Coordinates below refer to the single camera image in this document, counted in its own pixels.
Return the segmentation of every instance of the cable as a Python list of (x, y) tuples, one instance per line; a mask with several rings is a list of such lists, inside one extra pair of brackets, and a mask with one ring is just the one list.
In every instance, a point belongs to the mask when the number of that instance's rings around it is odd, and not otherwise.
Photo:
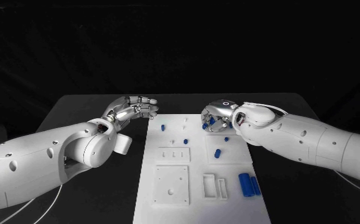
[(61, 185), (61, 188), (60, 188), (60, 191), (58, 191), (58, 195), (57, 195), (57, 197), (55, 197), (55, 199), (54, 199), (54, 202), (52, 202), (52, 204), (51, 204), (51, 206), (50, 206), (47, 212), (45, 212), (45, 214), (41, 216), (39, 220), (38, 220), (34, 224), (37, 224), (37, 223), (42, 220), (42, 218), (45, 217), (47, 213), (50, 212), (51, 207), (54, 206), (55, 201), (57, 201), (57, 199), (58, 199), (58, 196), (60, 196), (60, 194), (61, 194), (61, 191), (63, 191), (63, 185)]
[(336, 170), (335, 172), (342, 176), (342, 178), (356, 187), (360, 189), (360, 186), (358, 186)]
[(248, 104), (248, 105), (260, 105), (260, 106), (264, 106), (264, 107), (270, 107), (270, 108), (274, 108), (276, 110), (281, 111), (286, 115), (289, 114), (289, 112), (286, 110), (283, 110), (281, 108), (273, 106), (273, 105), (267, 105), (267, 104), (260, 104), (260, 103), (248, 103), (245, 102), (244, 104)]
[(11, 220), (18, 214), (19, 212), (28, 207), (28, 205), (32, 203), (32, 201), (35, 200), (35, 198), (27, 203), (27, 205), (0, 222), (0, 224), (6, 223), (8, 220)]

